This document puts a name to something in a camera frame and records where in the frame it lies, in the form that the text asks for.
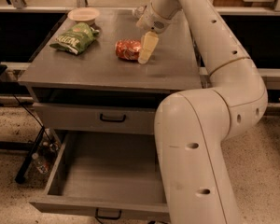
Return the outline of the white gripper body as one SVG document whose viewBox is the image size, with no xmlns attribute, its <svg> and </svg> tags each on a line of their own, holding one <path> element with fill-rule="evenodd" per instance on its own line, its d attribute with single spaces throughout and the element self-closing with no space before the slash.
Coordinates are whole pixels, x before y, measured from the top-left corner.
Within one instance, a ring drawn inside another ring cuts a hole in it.
<svg viewBox="0 0 280 224">
<path fill-rule="evenodd" d="M 154 32 L 156 34 L 164 33 L 172 20 L 171 16 L 161 14 L 153 4 L 150 3 L 139 18 L 136 26 L 147 32 Z"/>
</svg>

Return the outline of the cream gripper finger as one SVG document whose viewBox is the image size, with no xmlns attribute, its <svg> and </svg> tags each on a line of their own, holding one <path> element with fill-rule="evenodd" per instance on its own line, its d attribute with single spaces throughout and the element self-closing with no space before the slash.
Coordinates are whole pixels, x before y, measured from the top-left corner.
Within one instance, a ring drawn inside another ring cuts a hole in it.
<svg viewBox="0 0 280 224">
<path fill-rule="evenodd" d="M 155 32 L 147 32 L 141 37 L 141 48 L 138 57 L 138 62 L 140 64 L 148 62 L 158 42 L 159 37 Z"/>
</svg>

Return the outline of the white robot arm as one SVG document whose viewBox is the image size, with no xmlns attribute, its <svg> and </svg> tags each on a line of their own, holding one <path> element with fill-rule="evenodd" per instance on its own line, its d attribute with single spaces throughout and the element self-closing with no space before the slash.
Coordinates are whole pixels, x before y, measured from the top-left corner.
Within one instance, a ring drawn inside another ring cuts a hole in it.
<svg viewBox="0 0 280 224">
<path fill-rule="evenodd" d="M 242 224 L 221 150 L 259 122 L 268 94 L 252 59 L 209 0 L 151 0 L 138 26 L 154 36 L 183 11 L 211 85 L 159 105 L 154 135 L 171 224 Z"/>
</svg>

